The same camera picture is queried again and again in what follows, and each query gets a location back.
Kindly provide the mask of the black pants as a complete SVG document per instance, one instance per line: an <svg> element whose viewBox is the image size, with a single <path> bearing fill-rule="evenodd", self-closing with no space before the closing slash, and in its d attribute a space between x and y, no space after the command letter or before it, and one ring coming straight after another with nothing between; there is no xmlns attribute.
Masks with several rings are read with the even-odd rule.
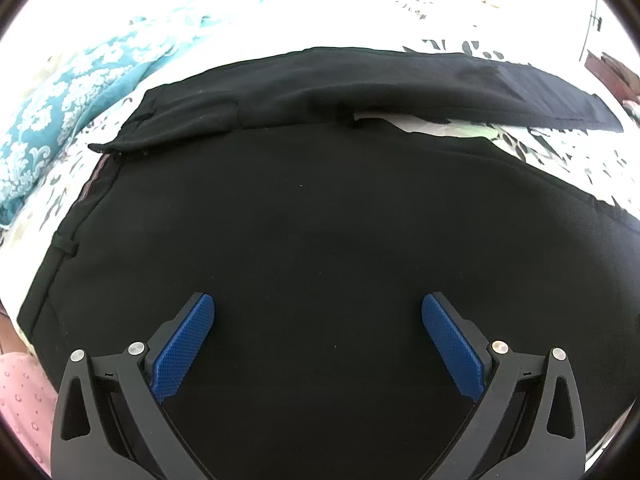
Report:
<svg viewBox="0 0 640 480"><path fill-rule="evenodd" d="M217 314L170 420L221 479L414 479L471 411L419 322L568 354L594 443L639 393L639 223L489 140L401 117L615 136L526 65L317 48L150 90L103 145L18 322L50 381L74 347Z"/></svg>

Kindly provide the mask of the pink dotted garment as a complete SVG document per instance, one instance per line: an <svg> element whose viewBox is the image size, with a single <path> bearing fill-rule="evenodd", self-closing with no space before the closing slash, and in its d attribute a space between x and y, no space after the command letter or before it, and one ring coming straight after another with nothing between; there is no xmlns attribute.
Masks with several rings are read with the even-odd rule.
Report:
<svg viewBox="0 0 640 480"><path fill-rule="evenodd" d="M1 420L35 464L51 477L51 442L58 394L38 359L1 307Z"/></svg>

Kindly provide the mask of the teal patterned blanket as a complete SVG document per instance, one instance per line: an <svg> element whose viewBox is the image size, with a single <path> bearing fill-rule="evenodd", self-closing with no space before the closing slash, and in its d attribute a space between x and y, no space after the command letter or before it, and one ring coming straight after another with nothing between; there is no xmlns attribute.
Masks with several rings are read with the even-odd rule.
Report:
<svg viewBox="0 0 640 480"><path fill-rule="evenodd" d="M1 226L7 228L68 140L204 38L209 15L178 10L142 18L74 55L17 107L1 128Z"/></svg>

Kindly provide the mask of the dark wooden furniture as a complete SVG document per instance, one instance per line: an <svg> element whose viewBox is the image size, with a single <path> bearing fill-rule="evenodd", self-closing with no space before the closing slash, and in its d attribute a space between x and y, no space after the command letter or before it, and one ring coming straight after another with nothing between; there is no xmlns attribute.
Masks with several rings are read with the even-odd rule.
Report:
<svg viewBox="0 0 640 480"><path fill-rule="evenodd" d="M595 55L588 52L585 66L618 102L639 103L639 76L624 63L606 53Z"/></svg>

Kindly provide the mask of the floral bed sheet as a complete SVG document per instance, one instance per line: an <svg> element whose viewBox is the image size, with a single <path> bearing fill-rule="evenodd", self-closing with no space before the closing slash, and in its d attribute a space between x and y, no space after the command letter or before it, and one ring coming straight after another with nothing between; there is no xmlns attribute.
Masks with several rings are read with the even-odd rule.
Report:
<svg viewBox="0 0 640 480"><path fill-rule="evenodd" d="M113 140L145 93L162 84L313 47L465 53L535 66L599 96L605 88L586 69L588 52L639 66L638 49L605 0L27 0L1 40L1 128L74 55L137 20L178 10L215 24L68 140L1 227L1 304L12 320L54 232L101 162L96 147Z"/></svg>

